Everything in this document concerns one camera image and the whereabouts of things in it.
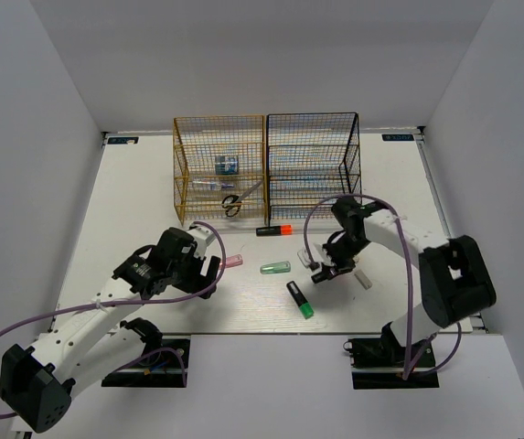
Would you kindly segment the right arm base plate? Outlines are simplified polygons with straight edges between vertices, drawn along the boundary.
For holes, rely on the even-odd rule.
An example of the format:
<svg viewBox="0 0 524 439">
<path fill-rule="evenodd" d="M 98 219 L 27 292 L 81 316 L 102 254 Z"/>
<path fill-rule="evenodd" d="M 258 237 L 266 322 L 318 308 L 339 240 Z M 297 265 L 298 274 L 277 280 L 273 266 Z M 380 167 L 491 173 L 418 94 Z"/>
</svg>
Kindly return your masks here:
<svg viewBox="0 0 524 439">
<path fill-rule="evenodd" d="M 352 387 L 356 391 L 438 389 L 437 373 L 423 376 L 436 366 L 431 347 L 427 347 L 407 380 L 402 378 L 404 356 L 392 359 L 378 338 L 349 338 L 343 349 L 350 358 Z"/>
</svg>

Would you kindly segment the blue table label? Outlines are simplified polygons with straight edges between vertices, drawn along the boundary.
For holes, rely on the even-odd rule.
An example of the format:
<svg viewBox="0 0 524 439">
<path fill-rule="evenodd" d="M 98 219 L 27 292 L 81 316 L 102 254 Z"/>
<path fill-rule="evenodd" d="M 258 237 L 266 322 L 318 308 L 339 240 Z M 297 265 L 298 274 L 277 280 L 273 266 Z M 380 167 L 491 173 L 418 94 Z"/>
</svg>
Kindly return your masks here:
<svg viewBox="0 0 524 439">
<path fill-rule="evenodd" d="M 382 140 L 384 142 L 413 142 L 414 136 L 412 134 L 383 134 Z"/>
<path fill-rule="evenodd" d="M 136 145 L 138 142 L 138 136 L 111 136 L 107 139 L 108 145 Z"/>
</svg>

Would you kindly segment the blue white small box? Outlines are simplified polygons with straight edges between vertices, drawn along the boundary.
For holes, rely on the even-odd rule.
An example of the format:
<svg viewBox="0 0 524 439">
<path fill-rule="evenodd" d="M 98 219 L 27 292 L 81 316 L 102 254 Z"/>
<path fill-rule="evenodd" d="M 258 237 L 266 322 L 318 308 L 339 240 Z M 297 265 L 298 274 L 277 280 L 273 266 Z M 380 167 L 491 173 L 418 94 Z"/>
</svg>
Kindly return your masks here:
<svg viewBox="0 0 524 439">
<path fill-rule="evenodd" d="M 239 158 L 236 155 L 216 155 L 214 167 L 215 174 L 218 176 L 238 175 Z"/>
</svg>

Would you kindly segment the left blue table label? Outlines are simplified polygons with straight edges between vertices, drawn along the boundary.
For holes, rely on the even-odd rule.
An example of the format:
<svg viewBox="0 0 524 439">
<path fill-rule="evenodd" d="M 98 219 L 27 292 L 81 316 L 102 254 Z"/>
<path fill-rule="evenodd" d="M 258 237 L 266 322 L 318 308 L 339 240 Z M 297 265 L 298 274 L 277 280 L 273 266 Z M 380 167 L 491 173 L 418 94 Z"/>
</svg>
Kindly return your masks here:
<svg viewBox="0 0 524 439">
<path fill-rule="evenodd" d="M 138 136 L 111 136 L 107 139 L 108 145 L 136 145 L 138 142 Z"/>
</svg>

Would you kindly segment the orange cap black highlighter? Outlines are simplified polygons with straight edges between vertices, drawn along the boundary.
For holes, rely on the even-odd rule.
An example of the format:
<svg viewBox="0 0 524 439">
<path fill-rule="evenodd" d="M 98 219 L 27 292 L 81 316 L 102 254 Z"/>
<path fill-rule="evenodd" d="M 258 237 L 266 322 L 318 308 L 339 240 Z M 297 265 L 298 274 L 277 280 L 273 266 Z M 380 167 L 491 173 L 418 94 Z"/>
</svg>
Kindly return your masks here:
<svg viewBox="0 0 524 439">
<path fill-rule="evenodd" d="M 255 230 L 257 237 L 286 236 L 293 233 L 293 226 L 289 224 L 265 226 Z"/>
</svg>

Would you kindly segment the green cap black highlighter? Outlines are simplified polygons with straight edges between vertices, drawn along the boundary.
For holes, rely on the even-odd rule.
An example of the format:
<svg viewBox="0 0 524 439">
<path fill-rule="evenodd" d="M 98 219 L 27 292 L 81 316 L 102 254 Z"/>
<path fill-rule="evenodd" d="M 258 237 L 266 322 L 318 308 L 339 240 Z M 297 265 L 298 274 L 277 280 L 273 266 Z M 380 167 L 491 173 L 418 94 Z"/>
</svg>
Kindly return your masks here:
<svg viewBox="0 0 524 439">
<path fill-rule="evenodd" d="M 291 281 L 286 284 L 286 288 L 290 296 L 293 298 L 302 316 L 305 319 L 311 318 L 314 315 L 314 310 L 312 306 L 308 303 L 306 297 L 304 296 L 298 285 L 294 281 Z"/>
</svg>

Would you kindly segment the right blue table label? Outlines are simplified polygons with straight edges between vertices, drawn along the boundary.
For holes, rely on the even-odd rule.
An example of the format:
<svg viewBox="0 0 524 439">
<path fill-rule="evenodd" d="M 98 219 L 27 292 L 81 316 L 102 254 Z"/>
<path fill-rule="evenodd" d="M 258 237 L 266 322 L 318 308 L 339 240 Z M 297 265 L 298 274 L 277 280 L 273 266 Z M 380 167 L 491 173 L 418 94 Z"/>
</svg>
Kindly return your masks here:
<svg viewBox="0 0 524 439">
<path fill-rule="evenodd" d="M 382 140 L 384 142 L 413 142 L 414 136 L 412 134 L 383 134 Z"/>
</svg>

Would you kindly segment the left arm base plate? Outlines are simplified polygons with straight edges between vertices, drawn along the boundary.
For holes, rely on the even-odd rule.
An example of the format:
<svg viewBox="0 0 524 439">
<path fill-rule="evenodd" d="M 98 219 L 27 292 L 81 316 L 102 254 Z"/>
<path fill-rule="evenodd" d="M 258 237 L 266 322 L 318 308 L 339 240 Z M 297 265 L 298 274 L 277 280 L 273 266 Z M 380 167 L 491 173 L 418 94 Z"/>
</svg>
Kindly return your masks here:
<svg viewBox="0 0 524 439">
<path fill-rule="evenodd" d="M 175 389 L 186 386 L 188 375 L 189 337 L 163 338 L 158 345 L 145 348 L 132 365 L 118 369 L 102 381 L 103 388 Z"/>
</svg>

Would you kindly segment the white eraser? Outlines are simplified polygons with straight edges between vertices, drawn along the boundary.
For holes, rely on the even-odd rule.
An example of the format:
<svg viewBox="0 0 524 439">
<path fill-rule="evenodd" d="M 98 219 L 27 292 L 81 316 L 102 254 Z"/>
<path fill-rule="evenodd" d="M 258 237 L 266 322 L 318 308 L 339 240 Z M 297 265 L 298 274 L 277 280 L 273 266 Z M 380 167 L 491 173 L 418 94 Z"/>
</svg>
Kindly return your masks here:
<svg viewBox="0 0 524 439">
<path fill-rule="evenodd" d="M 372 287 L 371 280 L 361 270 L 355 271 L 354 276 L 364 289 L 368 290 Z"/>
</svg>

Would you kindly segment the pink cap black highlighter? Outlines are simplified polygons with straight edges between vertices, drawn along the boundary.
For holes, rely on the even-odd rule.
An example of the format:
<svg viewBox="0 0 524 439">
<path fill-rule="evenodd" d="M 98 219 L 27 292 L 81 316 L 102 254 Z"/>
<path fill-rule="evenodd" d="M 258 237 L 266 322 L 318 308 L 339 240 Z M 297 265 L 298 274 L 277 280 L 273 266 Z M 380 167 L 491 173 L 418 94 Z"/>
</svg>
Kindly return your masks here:
<svg viewBox="0 0 524 439">
<path fill-rule="evenodd" d="M 314 284 L 320 284 L 332 280 L 337 276 L 337 270 L 334 267 L 323 266 L 322 269 L 311 276 Z"/>
</svg>

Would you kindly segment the black handled scissors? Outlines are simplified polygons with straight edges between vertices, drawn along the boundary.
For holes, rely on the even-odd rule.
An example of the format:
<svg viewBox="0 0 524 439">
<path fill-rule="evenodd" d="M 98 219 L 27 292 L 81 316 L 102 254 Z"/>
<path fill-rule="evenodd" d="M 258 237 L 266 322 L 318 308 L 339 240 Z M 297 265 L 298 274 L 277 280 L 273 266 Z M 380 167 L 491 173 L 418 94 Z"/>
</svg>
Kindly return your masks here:
<svg viewBox="0 0 524 439">
<path fill-rule="evenodd" d="M 254 183 L 251 187 L 246 189 L 240 195 L 231 194 L 226 196 L 221 201 L 221 206 L 224 209 L 224 213 L 228 218 L 233 218 L 237 216 L 241 211 L 241 206 L 243 201 L 251 195 L 256 189 L 262 185 L 262 181 Z"/>
</svg>

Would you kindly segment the green transparent correction tape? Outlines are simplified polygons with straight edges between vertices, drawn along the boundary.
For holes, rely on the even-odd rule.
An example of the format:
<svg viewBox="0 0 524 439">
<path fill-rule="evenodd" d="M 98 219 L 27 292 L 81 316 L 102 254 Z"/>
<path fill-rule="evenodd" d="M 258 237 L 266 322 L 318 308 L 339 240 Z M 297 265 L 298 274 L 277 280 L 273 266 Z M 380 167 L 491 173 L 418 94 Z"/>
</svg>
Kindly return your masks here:
<svg viewBox="0 0 524 439">
<path fill-rule="evenodd" d="M 291 264 L 288 261 L 271 262 L 260 267 L 261 274 L 289 273 L 290 271 Z"/>
</svg>

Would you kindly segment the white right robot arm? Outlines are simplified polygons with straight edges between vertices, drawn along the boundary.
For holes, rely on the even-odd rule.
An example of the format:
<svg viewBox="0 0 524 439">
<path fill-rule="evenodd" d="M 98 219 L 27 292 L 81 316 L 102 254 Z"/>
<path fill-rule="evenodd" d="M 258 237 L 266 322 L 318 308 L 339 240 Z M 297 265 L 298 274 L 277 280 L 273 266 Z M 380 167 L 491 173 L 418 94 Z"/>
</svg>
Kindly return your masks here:
<svg viewBox="0 0 524 439">
<path fill-rule="evenodd" d="M 431 336 L 493 306 L 497 293 L 476 241 L 468 235 L 445 238 L 399 219 L 378 201 L 338 199 L 331 212 L 341 227 L 319 246 L 323 256 L 318 284 L 352 272 L 355 258 L 371 243 L 403 257 L 420 278 L 421 302 L 386 324 L 380 339 L 360 347 L 362 365 L 413 369 Z"/>
</svg>

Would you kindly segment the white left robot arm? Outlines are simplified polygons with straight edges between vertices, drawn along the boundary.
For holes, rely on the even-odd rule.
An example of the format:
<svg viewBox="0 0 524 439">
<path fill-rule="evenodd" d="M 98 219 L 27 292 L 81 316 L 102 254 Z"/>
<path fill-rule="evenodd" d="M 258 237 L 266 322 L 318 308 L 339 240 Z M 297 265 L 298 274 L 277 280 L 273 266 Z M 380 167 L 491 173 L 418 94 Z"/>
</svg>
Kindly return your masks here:
<svg viewBox="0 0 524 439">
<path fill-rule="evenodd" d="M 162 333 L 130 315 L 167 287 L 184 297 L 209 298 L 226 256 L 208 257 L 219 234 L 202 221 L 188 230 L 171 227 L 158 243 L 134 251 L 87 309 L 69 313 L 49 335 L 26 348 L 14 345 L 1 360 L 0 398 L 36 434 L 54 427 L 71 403 L 94 382 L 135 362 L 151 365 L 162 354 Z"/>
</svg>

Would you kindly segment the pink transparent correction tape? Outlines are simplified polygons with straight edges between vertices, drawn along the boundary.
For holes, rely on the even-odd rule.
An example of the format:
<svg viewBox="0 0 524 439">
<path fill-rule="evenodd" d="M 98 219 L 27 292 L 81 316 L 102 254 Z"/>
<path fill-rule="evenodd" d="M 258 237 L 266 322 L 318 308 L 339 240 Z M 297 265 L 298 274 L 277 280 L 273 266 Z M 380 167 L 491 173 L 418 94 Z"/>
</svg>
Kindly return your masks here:
<svg viewBox="0 0 524 439">
<path fill-rule="evenodd" d="M 223 262 L 220 263 L 220 268 L 233 268 L 243 265 L 243 258 L 240 254 L 232 255 L 227 257 Z"/>
</svg>

